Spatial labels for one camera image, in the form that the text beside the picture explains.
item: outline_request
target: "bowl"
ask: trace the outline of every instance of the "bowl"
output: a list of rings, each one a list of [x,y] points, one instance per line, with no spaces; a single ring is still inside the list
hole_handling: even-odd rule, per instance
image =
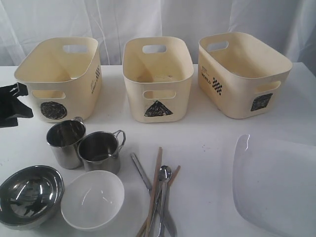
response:
[[[100,230],[117,216],[124,202],[124,186],[113,173],[95,170],[75,179],[61,201],[65,221],[82,231]]]
[[[54,168],[22,169],[0,186],[0,222],[15,230],[37,227],[59,210],[64,190],[63,179]]]

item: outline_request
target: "white plastic bowl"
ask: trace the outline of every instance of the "white plastic bowl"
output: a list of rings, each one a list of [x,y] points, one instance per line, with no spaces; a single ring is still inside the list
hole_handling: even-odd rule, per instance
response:
[[[75,179],[65,191],[61,212],[65,221],[82,231],[108,225],[124,202],[124,186],[113,173],[95,170]]]

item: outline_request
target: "metal spoon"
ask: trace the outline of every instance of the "metal spoon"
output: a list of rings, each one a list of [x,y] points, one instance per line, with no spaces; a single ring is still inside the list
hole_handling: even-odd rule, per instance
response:
[[[163,215],[164,215],[164,206],[166,203],[167,197],[167,188],[168,182],[171,179],[172,171],[169,166],[163,165],[160,168],[158,178],[161,182],[161,208],[160,208],[160,224],[159,224],[159,235],[158,237],[164,237],[164,225],[163,225]]]

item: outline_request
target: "cup handle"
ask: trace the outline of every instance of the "cup handle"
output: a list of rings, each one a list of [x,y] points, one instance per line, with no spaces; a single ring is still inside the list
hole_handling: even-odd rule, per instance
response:
[[[124,146],[125,144],[125,141],[126,141],[126,135],[125,135],[125,132],[123,130],[118,130],[116,132],[113,133],[113,135],[115,135],[116,138],[118,138],[119,134],[122,133],[123,134],[123,141],[121,143],[121,145],[119,145],[118,147],[118,153],[120,152],[120,150],[122,149],[122,147]]]
[[[84,123],[83,122],[83,118],[81,118],[81,117],[74,117],[73,119],[72,119],[73,121],[78,121],[78,122],[81,122],[81,123]]]

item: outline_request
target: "stainless steel bowl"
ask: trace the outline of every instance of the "stainless steel bowl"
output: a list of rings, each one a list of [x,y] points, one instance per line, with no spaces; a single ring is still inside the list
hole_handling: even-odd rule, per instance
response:
[[[22,169],[0,186],[0,222],[15,230],[37,227],[59,209],[64,190],[56,169],[44,165]]]

